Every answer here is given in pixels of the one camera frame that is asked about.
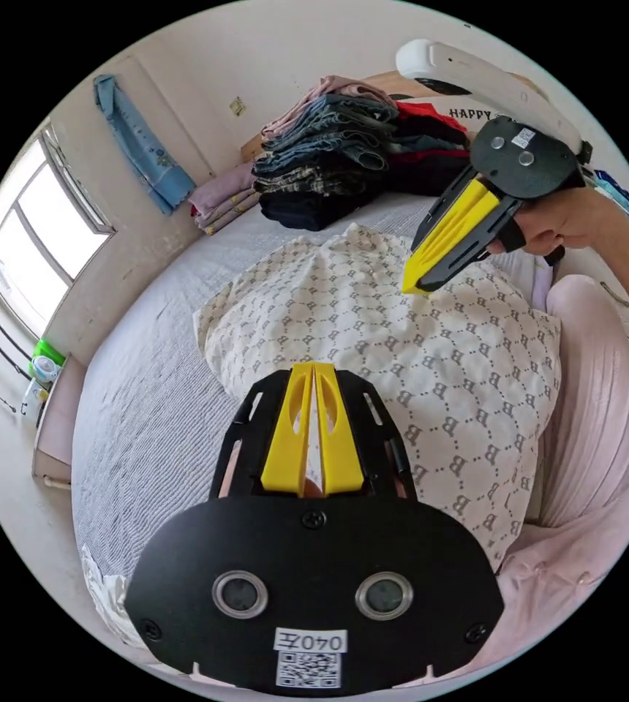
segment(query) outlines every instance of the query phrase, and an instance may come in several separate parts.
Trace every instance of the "wooden headboard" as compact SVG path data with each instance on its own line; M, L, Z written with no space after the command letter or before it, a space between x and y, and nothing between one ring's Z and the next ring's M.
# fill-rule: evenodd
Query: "wooden headboard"
M534 83L532 83L531 80L529 80L529 78L525 78L522 75L517 75L516 73L512 73L511 75L518 78L535 92L538 92L544 99L549 99L536 85L534 85ZM409 97L441 97L439 93L434 92L429 88L425 88L416 80L403 78L397 71L388 71L387 73L372 75L369 78L364 78L363 82L383 90L388 95L407 95ZM258 156L261 151L261 135L256 134L256 136L249 139L241 147L241 158L244 162L251 161Z

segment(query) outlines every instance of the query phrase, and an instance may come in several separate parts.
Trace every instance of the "label sticker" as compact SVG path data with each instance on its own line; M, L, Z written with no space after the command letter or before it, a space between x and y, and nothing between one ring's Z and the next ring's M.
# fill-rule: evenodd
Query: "label sticker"
M276 628L275 651L286 653L346 653L347 631L308 631Z
M515 136L514 139L512 139L512 144L518 146L519 148L526 148L529 145L529 142L534 138L535 134L536 132L533 132L531 129L523 129L517 134L517 136Z
M276 685L320 690L341 687L342 656L339 653L286 653L278 651Z

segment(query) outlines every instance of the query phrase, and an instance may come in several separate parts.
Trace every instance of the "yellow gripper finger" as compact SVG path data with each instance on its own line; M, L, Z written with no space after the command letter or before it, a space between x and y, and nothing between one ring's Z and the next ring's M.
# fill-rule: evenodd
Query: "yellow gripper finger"
M312 382L311 363L293 366L261 473L261 485L267 491L294 493L298 497L304 495ZM300 423L296 431L298 413Z
M499 204L497 197L477 178L471 180L407 260L404 267L402 293L425 295L426 293L417 287L419 280L463 241Z
M324 497L361 490L364 474L334 366L315 363L314 375Z

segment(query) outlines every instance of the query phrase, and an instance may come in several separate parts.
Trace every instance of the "gray bedsheet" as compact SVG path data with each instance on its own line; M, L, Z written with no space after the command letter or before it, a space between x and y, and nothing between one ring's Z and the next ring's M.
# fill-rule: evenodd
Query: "gray bedsheet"
M76 539L103 575L130 577L156 530L208 495L236 403L197 351L193 312L297 236L321 244L351 222L411 236L432 202L386 194L316 234L285 229L255 207L151 283L91 362L73 437Z

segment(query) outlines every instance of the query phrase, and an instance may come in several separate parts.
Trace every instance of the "qr code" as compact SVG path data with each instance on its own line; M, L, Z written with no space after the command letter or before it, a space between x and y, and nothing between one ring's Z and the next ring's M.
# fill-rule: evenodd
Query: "qr code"
M278 653L280 687L341 687L340 653Z

